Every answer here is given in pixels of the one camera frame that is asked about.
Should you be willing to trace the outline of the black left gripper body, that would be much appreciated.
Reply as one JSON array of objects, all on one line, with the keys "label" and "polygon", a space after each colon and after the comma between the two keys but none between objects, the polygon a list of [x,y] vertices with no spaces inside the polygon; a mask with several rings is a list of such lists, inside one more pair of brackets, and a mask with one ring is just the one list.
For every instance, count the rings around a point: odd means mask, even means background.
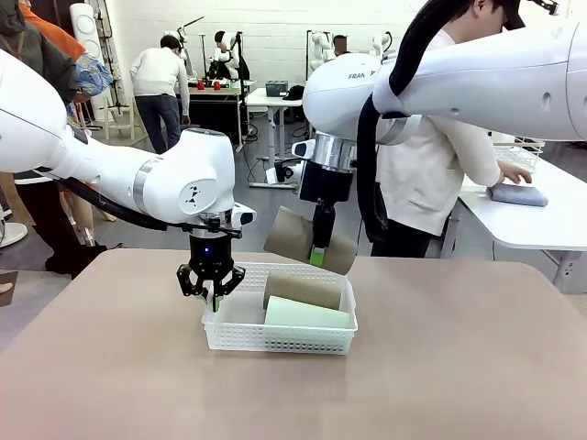
[{"label": "black left gripper body", "polygon": [[228,275],[233,269],[230,236],[190,236],[189,240],[188,266],[196,275]]}]

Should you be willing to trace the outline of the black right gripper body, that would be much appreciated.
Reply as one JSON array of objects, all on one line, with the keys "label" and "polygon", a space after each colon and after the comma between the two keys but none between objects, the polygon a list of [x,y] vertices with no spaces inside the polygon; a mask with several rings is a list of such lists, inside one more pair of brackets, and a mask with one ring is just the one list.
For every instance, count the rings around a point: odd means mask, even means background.
[{"label": "black right gripper body", "polygon": [[300,180],[299,199],[311,203],[346,202],[349,199],[352,181],[351,172],[327,170],[320,164],[307,161]]}]

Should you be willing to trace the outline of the person's right hand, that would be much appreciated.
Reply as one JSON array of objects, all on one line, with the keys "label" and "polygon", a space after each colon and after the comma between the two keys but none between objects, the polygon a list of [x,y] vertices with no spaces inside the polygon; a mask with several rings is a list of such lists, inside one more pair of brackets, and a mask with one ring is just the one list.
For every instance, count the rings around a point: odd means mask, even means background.
[{"label": "person's right hand", "polygon": [[532,182],[532,176],[528,170],[502,160],[498,161],[498,166],[500,168],[499,183],[503,183],[506,180],[514,184],[520,184],[522,182],[530,184]]}]

